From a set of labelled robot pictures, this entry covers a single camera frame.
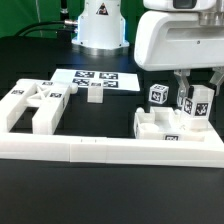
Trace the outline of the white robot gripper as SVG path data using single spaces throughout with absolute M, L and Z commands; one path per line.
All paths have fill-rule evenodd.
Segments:
M 134 59 L 146 71 L 175 70 L 177 106 L 188 96 L 189 69 L 213 68 L 219 95 L 224 82 L 224 0 L 143 0 Z

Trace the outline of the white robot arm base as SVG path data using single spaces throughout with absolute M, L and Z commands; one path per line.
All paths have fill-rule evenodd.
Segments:
M 121 0 L 85 0 L 78 17 L 75 49 L 94 56 L 126 54 L 126 21 L 120 12 Z

